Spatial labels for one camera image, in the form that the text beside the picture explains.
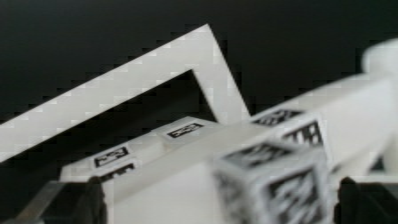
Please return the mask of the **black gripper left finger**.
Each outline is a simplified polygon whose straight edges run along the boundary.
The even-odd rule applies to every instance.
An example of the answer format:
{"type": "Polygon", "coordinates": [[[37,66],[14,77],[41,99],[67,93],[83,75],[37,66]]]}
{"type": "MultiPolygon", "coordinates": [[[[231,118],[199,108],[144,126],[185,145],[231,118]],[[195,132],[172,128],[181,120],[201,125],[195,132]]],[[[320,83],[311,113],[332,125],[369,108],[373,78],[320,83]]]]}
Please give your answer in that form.
{"type": "Polygon", "coordinates": [[[101,181],[50,181],[16,216],[23,224],[107,224],[101,181]]]}

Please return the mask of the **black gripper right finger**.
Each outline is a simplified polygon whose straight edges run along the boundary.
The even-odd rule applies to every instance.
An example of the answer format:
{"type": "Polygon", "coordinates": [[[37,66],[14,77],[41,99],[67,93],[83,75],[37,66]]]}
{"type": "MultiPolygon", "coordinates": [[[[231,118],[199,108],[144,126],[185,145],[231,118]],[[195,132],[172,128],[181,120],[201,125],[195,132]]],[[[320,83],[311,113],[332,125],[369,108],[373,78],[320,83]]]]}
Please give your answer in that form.
{"type": "Polygon", "coordinates": [[[398,224],[398,183],[339,182],[336,224],[398,224]]]}

